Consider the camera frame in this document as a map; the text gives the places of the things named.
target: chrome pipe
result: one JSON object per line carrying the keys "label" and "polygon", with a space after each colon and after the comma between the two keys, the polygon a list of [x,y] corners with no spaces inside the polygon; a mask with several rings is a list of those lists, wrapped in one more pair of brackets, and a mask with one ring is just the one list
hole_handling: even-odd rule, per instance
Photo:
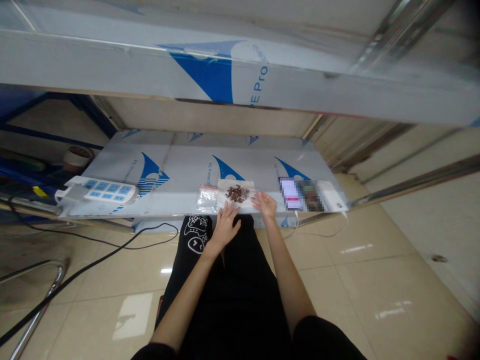
{"label": "chrome pipe", "polygon": [[[437,184],[446,183],[450,180],[474,174],[478,171],[480,171],[480,154],[467,157],[466,159],[451,163],[420,176],[400,182],[396,185],[392,185],[385,189],[360,197],[348,204],[348,212],[378,204],[390,199],[395,199]],[[322,212],[299,221],[298,227],[301,228],[320,219],[325,219],[334,215],[338,215],[338,212]]]}
{"label": "chrome pipe", "polygon": [[[55,265],[57,267],[57,272],[55,276],[55,280],[53,280],[53,283],[50,286],[50,289],[46,293],[45,297],[49,296],[51,293],[53,293],[57,288],[60,286],[62,283],[62,280],[65,277],[65,273],[67,272],[67,268],[69,265],[69,259],[66,259],[64,261],[62,260],[45,260],[38,262],[34,265],[27,266],[21,270],[15,271],[14,273],[2,277],[0,280],[0,284],[7,282],[9,280],[15,279],[21,275],[27,274],[33,270],[42,268],[46,265]],[[30,338],[32,337],[35,329],[39,325],[40,320],[42,319],[42,316],[44,315],[45,311],[47,310],[48,305],[45,306],[43,309],[41,309],[39,312],[36,313],[36,315],[33,317],[33,319],[30,321],[28,324],[28,327],[26,328],[25,332],[23,333],[23,336],[21,337],[20,341],[18,342],[15,350],[10,356],[10,360],[18,360],[20,356],[22,356],[22,352],[24,351],[25,347],[27,346]]]}

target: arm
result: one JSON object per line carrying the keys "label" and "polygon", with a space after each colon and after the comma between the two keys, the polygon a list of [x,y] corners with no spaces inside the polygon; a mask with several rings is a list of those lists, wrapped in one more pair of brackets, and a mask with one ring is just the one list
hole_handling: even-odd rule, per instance
{"label": "arm", "polygon": [[237,222],[235,227],[232,227],[233,220],[240,211],[240,208],[233,211],[234,205],[235,203],[232,203],[229,207],[227,202],[225,202],[223,213],[222,209],[219,210],[212,238],[207,242],[200,259],[198,259],[175,300],[173,300],[165,316],[155,329],[150,339],[151,343],[166,344],[178,354],[209,276],[210,269],[222,249],[234,238],[240,229],[240,221]]}
{"label": "arm", "polygon": [[280,290],[281,303],[285,311],[290,335],[293,336],[295,327],[300,320],[310,315],[316,316],[317,313],[275,220],[277,202],[264,192],[259,192],[257,198],[258,200],[252,201],[254,207],[260,210],[263,216]]}

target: blue logo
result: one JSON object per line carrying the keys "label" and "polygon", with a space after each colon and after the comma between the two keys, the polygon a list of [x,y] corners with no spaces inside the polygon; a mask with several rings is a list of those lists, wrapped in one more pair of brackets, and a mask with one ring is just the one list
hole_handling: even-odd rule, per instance
{"label": "blue logo", "polygon": [[[243,40],[158,44],[169,51],[170,56],[187,72],[213,102],[233,104],[232,94],[232,48]],[[215,54],[223,58],[197,58],[187,51]]]}
{"label": "blue logo", "polygon": [[203,132],[189,132],[188,136],[190,136],[190,135],[191,135],[191,139],[188,140],[189,143],[191,143],[194,140],[197,140],[198,138],[201,138],[204,135],[204,133]]}
{"label": "blue logo", "polygon": [[[143,171],[137,184],[140,197],[150,193],[154,187],[157,188],[170,180],[167,174],[161,171],[160,167],[151,158],[144,152],[142,152],[142,155],[144,159]],[[124,206],[119,206],[111,214],[123,208]]]}
{"label": "blue logo", "polygon": [[280,226],[282,228],[288,228],[289,227],[289,217],[288,216],[285,216],[285,218],[281,222]]}
{"label": "blue logo", "polygon": [[277,159],[282,165],[283,167],[285,168],[286,170],[286,173],[288,174],[288,177],[289,178],[294,178],[295,175],[298,175],[300,177],[303,178],[303,180],[311,180],[308,176],[302,174],[300,171],[298,171],[296,168],[288,165],[286,162],[280,160],[278,157],[275,157],[275,159]]}
{"label": "blue logo", "polygon": [[139,132],[140,132],[140,130],[139,130],[139,129],[132,129],[132,130],[128,130],[128,131],[126,132],[126,134],[125,134],[125,135],[123,135],[121,138],[122,138],[122,139],[125,139],[125,138],[128,138],[129,136],[132,136],[132,135],[138,134]]}
{"label": "blue logo", "polygon": [[250,136],[250,140],[248,141],[248,145],[252,145],[259,139],[259,136]]}
{"label": "blue logo", "polygon": [[241,177],[235,170],[233,170],[230,166],[224,163],[215,155],[212,155],[216,161],[218,162],[218,167],[220,168],[220,179],[226,179],[228,175],[233,175],[236,180],[244,181],[245,179]]}
{"label": "blue logo", "polygon": [[119,4],[118,1],[111,1],[111,0],[100,0],[100,2],[128,11],[129,13],[145,16],[144,13],[140,12],[140,6],[135,4],[121,4],[121,3]]}
{"label": "blue logo", "polygon": [[470,126],[474,128],[480,128],[480,117],[474,122],[472,122]]}

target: hand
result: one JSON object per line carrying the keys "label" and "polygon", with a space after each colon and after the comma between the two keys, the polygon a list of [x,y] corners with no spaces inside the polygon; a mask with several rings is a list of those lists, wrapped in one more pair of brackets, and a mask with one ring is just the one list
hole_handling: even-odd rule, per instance
{"label": "hand", "polygon": [[213,254],[215,257],[220,254],[225,245],[232,241],[242,225],[241,220],[238,220],[235,227],[233,227],[234,218],[240,211],[240,207],[235,211],[234,207],[234,201],[232,201],[230,206],[229,203],[225,201],[225,208],[223,210],[220,208],[218,211],[215,231],[213,232],[210,241],[207,242],[205,246],[205,251],[209,254]]}
{"label": "hand", "polygon": [[277,202],[264,192],[259,191],[255,195],[256,199],[252,198],[251,202],[253,207],[261,211],[263,219],[275,219],[275,213],[277,212]]}

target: blue shelf frame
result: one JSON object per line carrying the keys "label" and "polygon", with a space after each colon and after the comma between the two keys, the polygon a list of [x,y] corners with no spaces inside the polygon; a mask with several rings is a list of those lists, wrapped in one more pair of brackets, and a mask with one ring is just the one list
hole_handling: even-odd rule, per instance
{"label": "blue shelf frame", "polygon": [[117,129],[110,123],[109,119],[97,108],[92,100],[87,95],[81,94],[67,94],[62,92],[46,92],[39,97],[32,99],[31,101],[21,105],[15,110],[0,116],[0,130],[10,133],[22,134],[32,136],[41,139],[58,141],[61,143],[74,144],[84,146],[92,149],[102,150],[103,146],[95,145],[89,142],[79,141],[64,136],[52,135],[43,131],[30,130],[25,127],[11,125],[8,122],[23,114],[27,110],[30,110],[38,104],[48,99],[68,100],[79,110],[84,112],[98,128],[105,134],[105,136],[111,139]]}

